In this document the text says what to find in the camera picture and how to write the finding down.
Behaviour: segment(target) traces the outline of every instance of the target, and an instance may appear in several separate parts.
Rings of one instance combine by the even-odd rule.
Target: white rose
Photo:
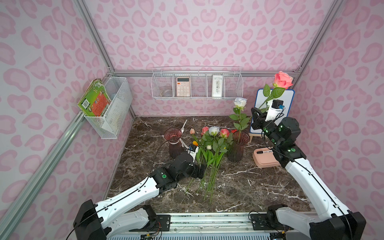
[[[246,98],[236,98],[235,101],[236,108],[244,109],[245,105],[247,104]]]
[[[210,135],[216,136],[220,132],[220,128],[219,127],[210,127],[208,132]]]

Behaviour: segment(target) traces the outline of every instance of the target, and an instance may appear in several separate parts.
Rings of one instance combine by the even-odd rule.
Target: white wire basket
[[[127,79],[122,77],[110,77],[105,90],[112,102],[104,116],[85,118],[102,139],[117,139],[132,103],[132,94]]]
[[[154,99],[235,99],[243,97],[243,78],[240,67],[215,67],[221,68],[221,70],[214,70],[212,67],[199,67],[198,70],[192,70],[190,69],[193,68],[192,66],[188,66],[186,70],[181,70],[180,68],[181,67],[158,67],[152,69],[151,88]],[[212,97],[213,75],[223,76],[222,97]],[[177,77],[190,78],[190,97],[177,96]]]

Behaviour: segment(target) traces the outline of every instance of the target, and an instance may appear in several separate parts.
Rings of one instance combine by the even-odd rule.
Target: brown marble surface
[[[155,160],[154,155],[164,142],[162,136],[164,132],[169,127],[181,128],[186,119],[188,121],[185,125],[183,140],[187,145],[193,141],[189,134],[190,128],[196,130],[197,136],[201,133],[203,126],[234,128],[233,120],[227,116],[137,117],[108,197],[119,194],[140,182],[148,175],[152,165],[158,167],[172,161],[168,153],[168,143],[164,144]],[[310,211],[305,194],[285,169],[281,167],[261,169],[255,165],[252,152],[261,147],[264,147],[263,140],[254,137],[246,146],[242,161],[233,163],[224,159],[211,204],[209,200],[203,200],[201,191],[196,193],[200,184],[199,179],[192,181],[187,194],[185,191],[190,179],[183,179],[176,189],[149,199],[145,204],[150,204],[157,213],[266,211],[268,206],[274,204],[286,204],[297,211]]]

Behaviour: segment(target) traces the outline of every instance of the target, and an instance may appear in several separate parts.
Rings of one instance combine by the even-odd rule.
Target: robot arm
[[[172,163],[156,168],[143,181],[112,198],[96,204],[92,200],[84,202],[73,223],[77,239],[106,240],[121,232],[153,225],[156,214],[149,205],[135,212],[124,213],[150,198],[176,188],[177,183],[186,177],[202,179],[206,167],[194,162],[198,149],[190,146]]]
[[[332,193],[295,144],[301,132],[297,120],[286,117],[277,126],[272,120],[266,121],[267,114],[257,108],[252,108],[252,115],[252,128],[262,129],[271,140],[276,160],[299,183],[318,214],[316,218],[309,217],[277,205],[268,209],[270,220],[293,227],[313,240],[360,239],[366,224],[364,217],[359,212],[351,212]]]

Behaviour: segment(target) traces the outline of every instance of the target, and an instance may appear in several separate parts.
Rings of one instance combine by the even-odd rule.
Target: mini whiteboard
[[[291,104],[292,104],[292,99],[293,99],[293,96],[295,95],[295,91],[292,90],[292,89],[287,89],[284,91],[283,95],[281,95],[281,97],[277,98],[279,100],[282,100],[283,101],[283,105],[285,107],[285,110],[283,112],[283,116],[281,118],[279,118],[278,120],[276,120],[276,125],[279,125],[279,123],[281,122],[281,120],[285,117],[288,116],[288,113],[289,113],[289,110],[291,109]],[[260,105],[266,100],[266,96],[263,95],[263,90],[262,89],[259,89],[257,91],[257,94],[256,94],[256,102],[255,102],[255,108],[259,108]],[[249,133],[252,133],[252,134],[255,134],[255,135],[261,135],[262,133],[262,130],[261,129],[258,129],[258,130],[254,130],[252,127],[250,128],[250,131]]]

